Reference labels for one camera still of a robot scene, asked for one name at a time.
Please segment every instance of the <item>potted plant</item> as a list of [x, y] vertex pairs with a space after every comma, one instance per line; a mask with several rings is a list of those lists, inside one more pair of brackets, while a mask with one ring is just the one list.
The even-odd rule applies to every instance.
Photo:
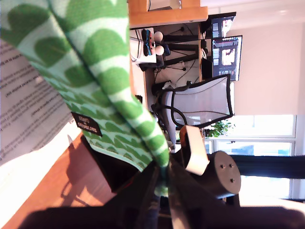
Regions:
[[232, 127], [232, 124], [227, 120], [222, 120], [217, 123], [214, 123], [207, 127], [204, 130], [206, 137], [219, 137], [222, 135], [226, 135], [229, 128]]

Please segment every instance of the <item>computer monitor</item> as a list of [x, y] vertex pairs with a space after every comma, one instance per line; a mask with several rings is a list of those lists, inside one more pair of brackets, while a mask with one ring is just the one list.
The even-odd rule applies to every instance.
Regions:
[[231, 81], [239, 80], [242, 35], [212, 39], [213, 77], [231, 74]]
[[235, 16], [236, 12], [209, 15], [212, 19], [212, 37], [226, 37]]
[[226, 37], [235, 16], [236, 12], [209, 15], [207, 21], [200, 23], [201, 32], [206, 32], [206, 39]]

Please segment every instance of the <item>white mesh chair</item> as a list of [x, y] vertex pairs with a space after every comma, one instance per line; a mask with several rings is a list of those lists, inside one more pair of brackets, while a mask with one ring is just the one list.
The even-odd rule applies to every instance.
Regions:
[[203, 128], [233, 116], [230, 74], [183, 87], [164, 89], [158, 93], [157, 101], [152, 110], [175, 144], [175, 131], [184, 125]]

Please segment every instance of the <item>wooden desk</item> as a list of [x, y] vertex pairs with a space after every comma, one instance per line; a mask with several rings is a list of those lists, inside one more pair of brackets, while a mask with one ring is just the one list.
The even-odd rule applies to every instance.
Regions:
[[3, 229], [17, 228], [33, 211], [60, 206], [102, 206], [111, 190], [80, 134]]
[[147, 11], [147, 1], [129, 0], [130, 28], [152, 27], [205, 21], [208, 18], [208, 8], [200, 7], [200, 0], [182, 0], [181, 9]]

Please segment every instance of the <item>towel label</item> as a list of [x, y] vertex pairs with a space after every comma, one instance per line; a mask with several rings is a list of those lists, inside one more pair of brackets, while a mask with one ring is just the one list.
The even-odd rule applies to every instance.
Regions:
[[76, 125], [80, 129], [89, 131], [90, 133], [96, 134], [101, 137], [103, 136], [99, 125], [92, 118], [75, 112], [71, 112], [71, 113], [75, 119]]

